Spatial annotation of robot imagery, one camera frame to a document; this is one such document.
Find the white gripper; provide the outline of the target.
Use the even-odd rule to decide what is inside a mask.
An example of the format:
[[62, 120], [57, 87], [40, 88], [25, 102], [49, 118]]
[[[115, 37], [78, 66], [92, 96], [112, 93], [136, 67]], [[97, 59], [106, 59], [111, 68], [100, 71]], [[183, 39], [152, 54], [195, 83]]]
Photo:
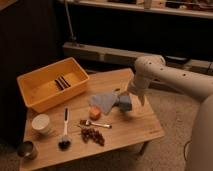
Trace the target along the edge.
[[142, 106], [145, 105], [145, 91], [148, 88], [148, 80], [146, 78], [133, 77], [127, 87], [127, 91], [138, 96]]

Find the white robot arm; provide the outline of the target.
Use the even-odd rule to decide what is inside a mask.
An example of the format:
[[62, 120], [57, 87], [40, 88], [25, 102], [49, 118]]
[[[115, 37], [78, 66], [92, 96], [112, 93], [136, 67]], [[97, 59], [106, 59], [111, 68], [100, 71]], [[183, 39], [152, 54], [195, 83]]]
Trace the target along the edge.
[[160, 55], [135, 60], [127, 91], [142, 98], [154, 79], [200, 103], [191, 135], [185, 171], [213, 171], [213, 76], [168, 67]]

